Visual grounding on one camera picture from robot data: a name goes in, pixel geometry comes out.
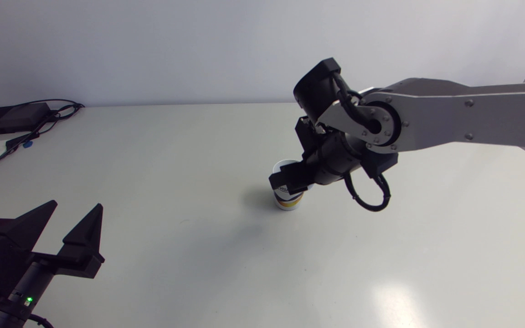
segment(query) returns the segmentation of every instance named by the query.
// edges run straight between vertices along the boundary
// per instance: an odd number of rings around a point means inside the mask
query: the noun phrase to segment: black power adapter
[[[33,131],[51,113],[52,110],[45,102],[0,107],[0,134]]]

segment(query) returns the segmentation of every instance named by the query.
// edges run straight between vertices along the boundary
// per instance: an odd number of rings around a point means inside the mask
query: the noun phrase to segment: white wall
[[[0,105],[292,101],[333,56],[352,87],[525,77],[525,0],[0,0]]]

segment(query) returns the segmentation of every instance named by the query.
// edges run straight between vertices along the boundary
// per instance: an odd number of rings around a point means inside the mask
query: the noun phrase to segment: black cable
[[[381,129],[380,123],[376,120],[371,120],[367,118],[367,116],[358,112],[352,103],[352,96],[350,96],[350,93],[358,97],[360,100],[362,97],[356,91],[346,89],[344,80],[341,79],[339,73],[334,72],[331,75],[331,78],[335,82],[335,85],[340,88],[340,91],[336,93],[336,96],[340,100],[341,106],[344,108],[346,114],[348,114],[354,122],[362,125],[371,133],[379,133]]]
[[[48,128],[48,129],[45,129],[44,131],[40,131],[40,135],[50,131],[52,128],[54,128],[54,125],[56,125],[56,123],[58,123],[60,120],[58,120],[60,116],[56,116],[56,120],[54,121],[54,123],[52,123],[52,125]]]
[[[15,145],[13,145],[12,147],[9,147],[9,149],[4,152],[2,155],[0,155],[0,160],[2,160],[3,158],[7,157],[8,155],[12,154],[13,152],[15,152],[17,150],[17,148],[29,141],[34,134],[36,133],[39,133],[40,129],[42,129],[42,127],[46,124],[46,123],[50,123],[50,122],[54,122],[54,124],[52,124],[52,126],[48,129],[46,129],[46,131],[43,131],[43,133],[46,133],[48,131],[50,131],[54,125],[56,125],[56,123],[60,120],[66,120],[68,118],[71,118],[71,116],[73,116],[74,114],[76,114],[81,108],[85,107],[83,104],[80,104],[78,102],[75,102],[75,101],[72,101],[72,100],[67,100],[67,99],[42,99],[42,100],[35,100],[33,102],[24,102],[23,104],[17,104],[15,105],[14,107],[16,106],[25,106],[27,104],[32,104],[32,103],[39,103],[39,102],[51,102],[51,101],[62,101],[62,102],[69,102],[71,104],[69,105],[66,105],[62,108],[60,108],[59,110],[54,110],[52,111],[52,115],[48,116],[46,119],[44,119],[42,121],[42,123],[40,123],[40,125],[38,125],[35,129],[33,129],[33,131],[31,133],[28,133],[23,139],[21,139],[18,143],[16,143]],[[70,112],[70,114],[67,114],[67,115],[64,115],[64,116],[60,116],[59,112],[62,112],[64,110],[67,110],[69,108],[74,108],[74,110],[72,112]]]
[[[48,320],[46,320],[45,318],[42,318],[41,316],[30,315],[28,319],[35,321],[38,324],[38,326],[41,325],[41,326],[44,326],[44,328],[54,328],[54,326],[52,326],[52,324]]]
[[[6,156],[12,154],[13,152],[15,152],[17,150],[17,147],[19,147],[19,145],[25,143],[26,141],[30,140],[31,137],[38,132],[38,130],[40,130],[44,124],[48,123],[48,121],[54,117],[56,115],[56,113],[54,113],[52,116],[48,116],[44,121],[42,121],[42,123],[40,123],[40,125],[38,125],[31,133],[28,133],[23,139],[21,139],[18,143],[16,143],[15,145],[13,145],[12,147],[10,147],[6,152],[4,152],[2,155],[0,155],[0,160],[2,160],[3,158],[6,158]]]
[[[354,183],[352,183],[352,176],[350,175],[350,173],[348,172],[347,174],[344,175],[345,186],[348,188],[348,191],[350,192],[350,195],[352,195],[352,198],[356,200],[356,202],[360,204],[360,206],[362,206],[363,208],[367,210],[371,210],[372,212],[379,212],[380,210],[383,210],[388,206],[388,202],[390,201],[390,187],[388,187],[388,183],[386,179],[381,174],[377,176],[374,179],[374,181],[376,182],[378,187],[380,187],[383,193],[382,195],[383,200],[382,200],[382,204],[380,205],[370,205],[366,203],[365,201],[363,201],[358,196],[358,193],[356,193],[356,189],[354,189]]]

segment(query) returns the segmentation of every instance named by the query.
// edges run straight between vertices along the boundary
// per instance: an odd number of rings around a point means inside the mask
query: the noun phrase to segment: paper cup
[[[285,166],[287,164],[296,163],[298,160],[294,159],[284,159],[275,166],[273,166],[273,173],[281,172],[281,166]],[[297,193],[295,195],[290,195],[289,191],[287,191],[287,186],[282,185],[281,187],[273,190],[275,204],[278,208],[281,208],[282,210],[295,210],[299,207],[301,204],[301,199],[303,197],[303,193]]]

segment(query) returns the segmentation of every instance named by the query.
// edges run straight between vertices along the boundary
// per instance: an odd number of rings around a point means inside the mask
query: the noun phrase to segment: white table
[[[525,152],[400,154],[368,212],[342,182],[293,212],[267,177],[299,159],[296,104],[86,108],[0,163],[0,217],[58,208],[35,251],[104,205],[94,280],[57,276],[57,328],[525,327]],[[381,192],[354,174],[358,193]]]

